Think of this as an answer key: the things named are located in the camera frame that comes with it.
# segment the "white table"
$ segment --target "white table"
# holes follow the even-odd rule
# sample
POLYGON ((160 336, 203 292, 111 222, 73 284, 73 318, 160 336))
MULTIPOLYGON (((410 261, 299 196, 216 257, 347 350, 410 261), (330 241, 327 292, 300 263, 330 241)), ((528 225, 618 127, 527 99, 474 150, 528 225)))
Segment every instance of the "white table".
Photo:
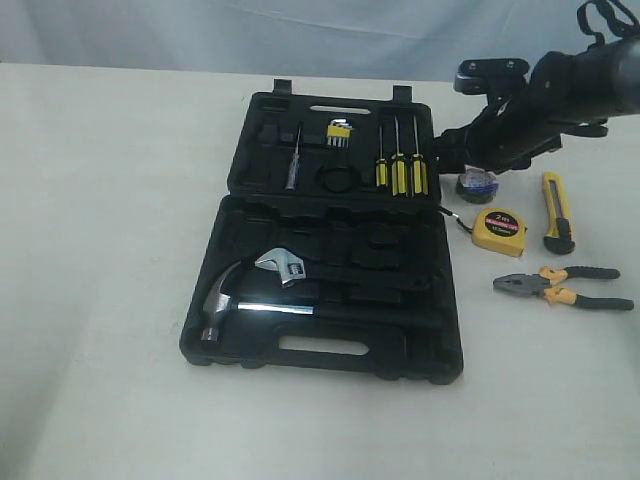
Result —
MULTIPOLYGON (((393 82, 295 78, 387 99, 393 82)), ((436 133, 481 98, 414 83, 436 133)), ((640 478, 638 313, 494 293, 541 265, 620 267, 593 296, 640 299, 640 119, 500 178, 521 259, 449 224, 465 372, 435 387, 265 367, 193 367, 178 337, 252 75, 0 65, 0 478, 640 478), (542 246, 541 172, 564 176, 577 249, 542 246)), ((471 222, 481 207, 443 204, 471 222)))

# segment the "tape measure label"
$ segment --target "tape measure label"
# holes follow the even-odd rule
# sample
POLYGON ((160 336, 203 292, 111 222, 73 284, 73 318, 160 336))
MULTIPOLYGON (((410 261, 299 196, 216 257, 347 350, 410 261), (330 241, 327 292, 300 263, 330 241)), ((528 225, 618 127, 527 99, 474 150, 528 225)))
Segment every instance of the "tape measure label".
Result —
POLYGON ((491 212, 485 217, 484 225, 487 230, 500 237, 513 237, 520 231, 518 221, 504 212, 491 212))

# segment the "pliers handle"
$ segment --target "pliers handle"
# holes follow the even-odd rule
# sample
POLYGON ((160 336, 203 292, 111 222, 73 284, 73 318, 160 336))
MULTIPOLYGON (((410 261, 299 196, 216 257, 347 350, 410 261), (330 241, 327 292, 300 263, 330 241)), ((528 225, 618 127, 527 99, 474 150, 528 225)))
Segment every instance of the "pliers handle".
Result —
POLYGON ((496 278, 493 281, 493 287, 514 295, 542 297, 551 305, 564 303, 587 310, 633 310, 632 300, 590 298, 568 288, 557 286, 569 278, 611 280, 619 276, 620 272, 613 268, 567 267, 563 270, 554 270, 551 267, 542 267, 537 275, 514 274, 496 278))

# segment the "hammer head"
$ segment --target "hammer head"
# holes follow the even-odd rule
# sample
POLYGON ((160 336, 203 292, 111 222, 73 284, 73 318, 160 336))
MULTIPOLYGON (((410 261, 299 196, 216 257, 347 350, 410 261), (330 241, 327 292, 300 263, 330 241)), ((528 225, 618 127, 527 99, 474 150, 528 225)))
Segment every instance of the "hammer head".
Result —
POLYGON ((304 260, 282 247, 272 248, 258 258, 254 265, 264 270, 278 272, 283 287, 292 285, 295 280, 307 278, 304 260))
POLYGON ((232 309, 231 296, 226 293, 222 293, 222 285, 227 277, 233 272, 240 262, 236 262, 227 268, 216 279, 215 283, 209 290, 209 294, 204 301, 202 310, 207 316, 205 328, 202 332, 202 340, 206 342, 217 343, 220 339, 220 326, 226 313, 232 309))

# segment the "white surface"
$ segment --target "white surface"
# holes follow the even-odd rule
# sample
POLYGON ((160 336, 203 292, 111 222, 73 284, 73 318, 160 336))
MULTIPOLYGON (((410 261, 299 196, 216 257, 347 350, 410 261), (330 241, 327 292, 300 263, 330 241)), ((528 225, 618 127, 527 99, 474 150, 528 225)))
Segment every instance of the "white surface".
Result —
MULTIPOLYGON (((386 99, 392 82, 294 79, 386 99)), ((638 300, 640 119, 501 177, 529 224, 511 259, 449 225, 466 369, 454 384, 193 367, 178 337, 260 76, 0 65, 0 478, 640 477, 638 313, 492 292, 543 264, 620 267, 580 292, 638 300), (541 172, 564 176, 577 249, 542 247, 541 172)), ((436 129, 482 100, 414 84, 436 129)), ((443 179, 444 204, 471 221, 443 179)))
MULTIPOLYGON (((0 59, 451 81, 467 58, 535 64, 549 50, 584 51, 591 38, 576 22, 583 2, 2 0, 0 59)), ((624 2, 640 12, 640 0, 624 2)))

